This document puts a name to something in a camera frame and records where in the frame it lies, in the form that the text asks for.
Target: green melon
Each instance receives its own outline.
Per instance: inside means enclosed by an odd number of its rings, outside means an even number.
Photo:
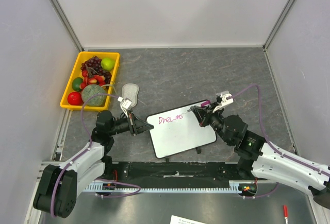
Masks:
[[[91,84],[84,88],[84,90],[81,93],[81,97],[83,102],[86,102],[90,97],[92,97],[95,94],[105,94],[105,90],[103,87]],[[100,95],[97,97],[92,98],[90,101],[88,101],[87,105],[91,107],[100,107],[103,106],[105,103],[105,99],[107,98],[106,95]]]

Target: pen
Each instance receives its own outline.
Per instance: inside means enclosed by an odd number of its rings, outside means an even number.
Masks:
[[[286,207],[286,205],[283,205],[283,210],[284,210],[285,224],[289,224],[289,221],[288,221],[288,208]]]

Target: green apple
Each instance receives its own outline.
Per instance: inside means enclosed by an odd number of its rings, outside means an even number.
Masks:
[[[110,58],[104,58],[101,61],[101,67],[102,69],[106,71],[110,71],[114,68],[115,61]]]

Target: white label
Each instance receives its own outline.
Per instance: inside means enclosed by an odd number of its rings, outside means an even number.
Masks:
[[[194,220],[188,220],[186,218],[172,215],[170,224],[205,224]]]
[[[132,104],[132,101],[126,99],[123,103],[123,108],[128,109],[130,107],[130,104]]]

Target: whiteboard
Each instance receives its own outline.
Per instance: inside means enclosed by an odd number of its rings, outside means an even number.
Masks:
[[[164,158],[217,140],[212,127],[200,127],[197,118],[187,110],[200,106],[205,100],[156,113],[146,118],[154,128],[150,130],[151,140],[157,158]]]

